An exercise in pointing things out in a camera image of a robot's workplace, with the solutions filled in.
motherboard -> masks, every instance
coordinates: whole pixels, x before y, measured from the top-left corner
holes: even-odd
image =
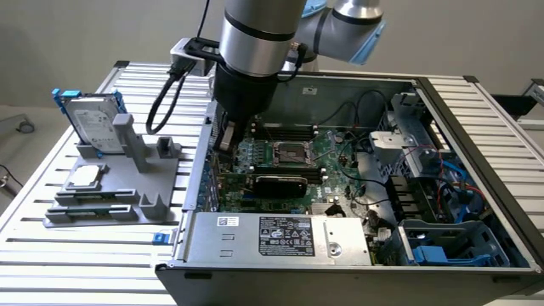
[[[324,214],[343,206],[355,213],[362,191],[355,134],[335,129],[254,129],[238,146],[232,164],[220,167],[219,210],[278,214]]]

aluminum workbench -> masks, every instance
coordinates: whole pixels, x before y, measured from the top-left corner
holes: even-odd
[[[147,114],[168,68],[162,64],[120,64],[98,89],[103,93],[116,88],[123,93],[136,133],[146,133]],[[426,77],[544,232],[544,151],[479,83],[460,76]],[[159,136],[172,136],[184,146],[172,186],[171,210],[178,215],[210,101],[208,87],[207,78],[188,77],[168,124],[159,135],[144,135],[147,143],[156,143]],[[159,108],[156,120],[167,109],[168,105]],[[174,305],[150,266],[170,259],[172,252],[171,246],[151,245],[154,234],[176,224],[55,230],[42,224],[76,162],[76,141],[70,128],[0,217],[0,305]],[[490,305],[544,305],[544,292],[531,297],[512,296]]]

power supply label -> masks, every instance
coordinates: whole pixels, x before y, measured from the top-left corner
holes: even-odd
[[[260,217],[259,253],[263,256],[315,256],[312,219]]]

black connector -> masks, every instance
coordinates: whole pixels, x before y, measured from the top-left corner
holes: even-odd
[[[168,70],[168,74],[175,77],[175,82],[182,79],[186,73],[191,72],[195,65],[196,61],[194,59],[188,59],[187,57],[179,57],[176,59]]]
[[[330,208],[327,208],[327,210],[326,210],[326,215],[334,216],[336,214],[342,214],[342,217],[346,218],[346,212],[342,209],[340,205],[332,204],[332,206]]]

white wall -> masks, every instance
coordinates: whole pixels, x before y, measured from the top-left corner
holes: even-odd
[[[2,0],[0,104],[52,106],[54,87],[94,91],[116,60],[167,62],[172,44],[196,33],[203,4]],[[544,77],[544,1],[382,4],[388,29],[367,66],[322,59],[322,69],[476,75],[488,90],[514,94]],[[212,0],[207,38],[219,38],[223,5]]]

